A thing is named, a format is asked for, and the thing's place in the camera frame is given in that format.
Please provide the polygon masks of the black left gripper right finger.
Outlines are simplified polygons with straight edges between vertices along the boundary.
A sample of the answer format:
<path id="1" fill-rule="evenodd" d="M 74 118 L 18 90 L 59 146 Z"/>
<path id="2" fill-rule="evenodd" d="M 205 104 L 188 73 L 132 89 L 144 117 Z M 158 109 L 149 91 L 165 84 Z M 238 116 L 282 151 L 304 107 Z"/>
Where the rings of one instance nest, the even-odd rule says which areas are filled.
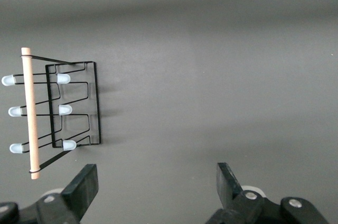
<path id="1" fill-rule="evenodd" d="M 264 198 L 258 192 L 243 190 L 227 163 L 217 164 L 217 192 L 223 208 L 207 223 L 256 223 Z"/>

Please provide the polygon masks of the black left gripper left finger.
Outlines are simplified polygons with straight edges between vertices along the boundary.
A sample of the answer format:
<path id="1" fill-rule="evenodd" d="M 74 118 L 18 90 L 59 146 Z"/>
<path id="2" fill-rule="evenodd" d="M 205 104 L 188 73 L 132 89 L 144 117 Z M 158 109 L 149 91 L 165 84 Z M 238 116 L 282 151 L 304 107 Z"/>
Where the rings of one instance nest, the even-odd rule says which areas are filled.
<path id="1" fill-rule="evenodd" d="M 80 223 L 97 193 L 97 166 L 87 164 L 60 193 L 36 203 L 37 223 Z"/>

